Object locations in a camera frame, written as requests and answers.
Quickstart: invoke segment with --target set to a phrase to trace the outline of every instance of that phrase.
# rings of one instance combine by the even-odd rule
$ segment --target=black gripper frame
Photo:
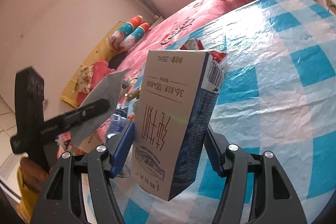
[[[212,169],[227,177],[212,224],[239,224],[243,211],[247,173],[254,173],[248,224],[307,224],[300,200],[275,155],[245,152],[229,144],[211,126],[204,141]]]
[[[88,174],[97,223],[125,224],[109,181],[114,178],[110,171],[120,138],[113,136],[104,151],[104,147],[97,148],[76,157],[65,152],[43,186],[31,224],[88,223],[82,173]],[[254,173],[248,224],[307,224],[300,200],[273,153],[246,153],[239,146],[230,145],[224,135],[214,133],[210,126],[204,145],[213,169],[220,177],[227,177],[212,224],[240,223],[248,173]]]
[[[15,77],[17,134],[11,137],[10,145],[14,154],[26,152],[30,160],[48,172],[50,168],[43,146],[72,127],[107,112],[110,103],[100,99],[44,121],[43,100],[44,79],[32,67],[19,71]]]

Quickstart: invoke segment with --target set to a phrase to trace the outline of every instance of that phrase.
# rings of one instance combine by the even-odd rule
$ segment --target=human hand
[[[26,157],[21,159],[20,167],[27,187],[30,190],[39,193],[41,191],[39,180],[46,181],[48,173],[43,170],[41,166]]]

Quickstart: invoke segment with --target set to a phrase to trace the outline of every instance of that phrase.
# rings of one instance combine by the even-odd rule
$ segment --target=metal screw
[[[271,159],[271,158],[273,158],[273,156],[274,156],[274,154],[271,151],[266,151],[265,152],[265,157]]]
[[[100,146],[97,147],[98,152],[104,152],[105,150],[106,150],[106,146],[104,146],[104,145],[100,145]]]
[[[70,152],[64,152],[64,153],[62,154],[62,158],[64,158],[64,159],[67,159],[67,158],[69,158],[70,156],[71,156]]]
[[[236,144],[230,144],[230,145],[229,145],[229,149],[230,149],[231,151],[237,151],[237,150],[238,150],[238,145],[236,145]]]

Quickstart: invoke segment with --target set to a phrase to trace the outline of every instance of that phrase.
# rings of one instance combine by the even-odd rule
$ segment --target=yellow sleeve
[[[38,193],[30,190],[25,184],[21,167],[17,170],[17,182],[21,192],[21,203],[17,205],[16,210],[27,223],[30,223],[34,206],[39,195]]]

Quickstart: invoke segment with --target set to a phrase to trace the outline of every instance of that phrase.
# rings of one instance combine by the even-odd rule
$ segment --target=gray cloth
[[[80,107],[83,107],[99,99],[107,99],[110,102],[110,109],[104,114],[71,129],[71,141],[76,147],[79,147],[84,139],[99,128],[115,112],[120,97],[121,85],[125,74],[129,70],[112,72],[106,75],[80,105]]]

